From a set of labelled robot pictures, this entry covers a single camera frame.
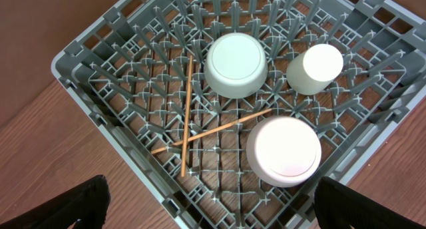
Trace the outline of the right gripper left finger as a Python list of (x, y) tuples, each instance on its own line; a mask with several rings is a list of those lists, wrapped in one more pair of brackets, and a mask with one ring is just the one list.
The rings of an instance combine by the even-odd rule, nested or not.
[(102, 228), (110, 192), (99, 174), (30, 211), (1, 224), (2, 228)]

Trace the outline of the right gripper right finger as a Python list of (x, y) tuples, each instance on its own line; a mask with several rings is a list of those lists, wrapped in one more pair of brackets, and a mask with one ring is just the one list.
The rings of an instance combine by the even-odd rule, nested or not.
[(314, 212), (321, 229), (425, 229), (326, 176), (314, 193)]

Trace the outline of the small pink bowl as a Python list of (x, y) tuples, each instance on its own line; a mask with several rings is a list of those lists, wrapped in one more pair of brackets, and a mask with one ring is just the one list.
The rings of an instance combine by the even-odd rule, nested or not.
[(304, 121), (273, 116), (251, 130), (246, 156), (261, 180), (289, 188), (303, 183), (319, 168), (321, 144), (316, 132)]

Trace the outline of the wooden chopstick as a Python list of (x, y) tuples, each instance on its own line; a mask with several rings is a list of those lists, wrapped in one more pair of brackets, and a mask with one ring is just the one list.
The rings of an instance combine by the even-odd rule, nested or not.
[(266, 114), (266, 113), (268, 113), (268, 112), (271, 112), (271, 111), (272, 111), (272, 109), (266, 109), (266, 110), (260, 111), (260, 112), (258, 112), (258, 113), (251, 114), (251, 115), (249, 115), (249, 116), (245, 116), (244, 118), (239, 118), (239, 119), (237, 119), (237, 120), (235, 120), (235, 121), (229, 122), (228, 124), (225, 124), (225, 125), (222, 125), (222, 126), (219, 126), (219, 127), (213, 128), (213, 129), (208, 130), (208, 131), (206, 131), (206, 132), (202, 132), (202, 133), (200, 133), (200, 134), (197, 134), (197, 135), (195, 135), (195, 136), (191, 136), (191, 137), (189, 137), (189, 138), (187, 138), (187, 139), (184, 139), (184, 140), (181, 140), (181, 141), (178, 141), (178, 142), (175, 142), (175, 143), (169, 144), (169, 145), (164, 146), (164, 147), (162, 147), (162, 148), (158, 148), (158, 149), (152, 150), (152, 151), (151, 151), (151, 153), (152, 153), (152, 154), (157, 154), (157, 153), (159, 153), (159, 152), (162, 152), (162, 151), (167, 150), (167, 149), (168, 149), (168, 148), (170, 148), (171, 146), (180, 146), (180, 145), (183, 145), (184, 143), (186, 143), (186, 144), (187, 144), (188, 142), (191, 142), (191, 141), (193, 141), (193, 140), (196, 140), (196, 139), (202, 138), (202, 137), (207, 136), (207, 135), (210, 135), (210, 134), (214, 134), (214, 133), (216, 133), (216, 132), (219, 132), (219, 131), (221, 131), (221, 130), (224, 130), (224, 129), (230, 128), (230, 127), (232, 127), (232, 126), (234, 126), (234, 125), (237, 125), (237, 124), (239, 124), (239, 123), (246, 122), (246, 121), (248, 121), (248, 120), (251, 120), (251, 119), (256, 118), (256, 117), (258, 117), (258, 116), (264, 115), (264, 114)]
[(188, 64), (188, 79), (186, 82), (186, 103), (185, 103), (185, 116), (184, 116), (184, 132), (183, 132), (183, 143), (182, 143), (182, 164), (181, 164), (181, 177), (185, 177), (186, 174), (186, 153), (188, 146), (188, 128), (190, 120), (190, 103), (192, 101), (192, 70), (193, 70), (193, 55), (190, 56)]

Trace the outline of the small white cup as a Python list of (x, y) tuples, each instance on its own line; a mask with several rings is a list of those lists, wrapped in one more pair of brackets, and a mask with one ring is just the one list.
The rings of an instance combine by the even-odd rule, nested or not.
[(302, 95), (324, 90), (342, 71), (343, 57), (334, 46), (318, 44), (292, 60), (286, 70), (288, 84)]

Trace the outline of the grey-white bowl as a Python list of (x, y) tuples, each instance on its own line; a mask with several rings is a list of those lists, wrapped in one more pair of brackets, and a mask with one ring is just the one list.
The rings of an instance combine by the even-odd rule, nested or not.
[(242, 99), (256, 93), (266, 82), (268, 64), (259, 41), (245, 33), (228, 33), (208, 50), (204, 76), (218, 95)]

